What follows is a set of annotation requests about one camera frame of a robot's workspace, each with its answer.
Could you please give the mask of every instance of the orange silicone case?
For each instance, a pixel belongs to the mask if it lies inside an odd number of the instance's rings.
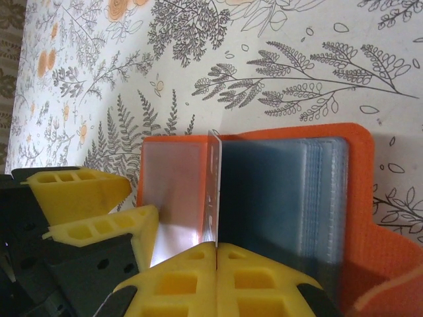
[[[405,237],[377,226],[372,219],[373,199],[373,159],[374,142],[370,132],[354,123],[334,123],[326,125],[309,125],[305,127],[284,127],[242,133],[240,135],[220,135],[223,141],[257,140],[257,139],[292,139],[305,137],[343,137],[349,145],[348,161],[348,198],[346,214],[346,232],[344,262],[342,264],[340,305],[343,312],[354,306],[360,316],[380,316],[378,312],[386,312],[388,304],[394,311],[400,309],[401,316],[417,316],[407,314],[407,310],[398,298],[407,298],[414,303],[413,312],[423,308],[422,284],[413,283],[422,279],[422,270],[415,273],[411,281],[401,285],[399,282],[410,272],[414,272],[423,264],[423,249]],[[207,136],[149,137],[145,142],[187,142],[207,141]],[[142,156],[141,177],[138,187],[138,204],[142,202]],[[381,288],[374,293],[374,287]],[[401,296],[392,288],[401,290]]]

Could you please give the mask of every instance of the yellow honeycomb plastic part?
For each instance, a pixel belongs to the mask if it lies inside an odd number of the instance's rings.
[[[199,244],[119,284],[137,293],[125,317],[215,317],[216,248]]]
[[[297,285],[311,277],[232,244],[217,249],[219,317],[315,317]]]
[[[159,212],[156,207],[148,205],[52,226],[42,238],[51,237],[57,242],[82,247],[131,233],[132,249],[138,270],[142,272],[150,267],[158,226]]]
[[[131,193],[126,178],[89,168],[38,172],[24,184],[50,226],[106,215]]]
[[[216,251],[214,242],[205,242],[114,291],[137,287],[125,317],[315,317],[297,289],[302,283],[322,288],[308,275],[238,246],[221,243]]]

